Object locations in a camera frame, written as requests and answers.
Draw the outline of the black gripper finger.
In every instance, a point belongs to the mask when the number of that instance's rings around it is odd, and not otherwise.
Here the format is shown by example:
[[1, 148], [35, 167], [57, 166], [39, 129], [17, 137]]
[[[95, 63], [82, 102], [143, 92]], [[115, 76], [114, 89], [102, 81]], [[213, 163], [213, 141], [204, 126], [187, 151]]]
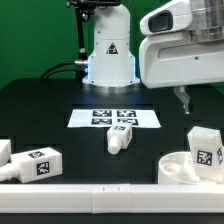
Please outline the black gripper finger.
[[186, 92], [185, 86], [176, 86], [174, 88], [174, 93], [178, 97], [178, 99], [183, 103], [183, 108], [186, 114], [190, 113], [189, 103], [190, 103], [190, 96]]

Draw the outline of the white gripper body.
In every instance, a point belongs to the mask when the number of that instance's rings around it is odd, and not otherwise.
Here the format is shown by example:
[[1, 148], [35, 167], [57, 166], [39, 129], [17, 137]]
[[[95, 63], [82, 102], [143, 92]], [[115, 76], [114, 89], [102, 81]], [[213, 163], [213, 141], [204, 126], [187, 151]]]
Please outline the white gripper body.
[[224, 82], [224, 40], [193, 43], [188, 31], [150, 35], [139, 67], [147, 88]]

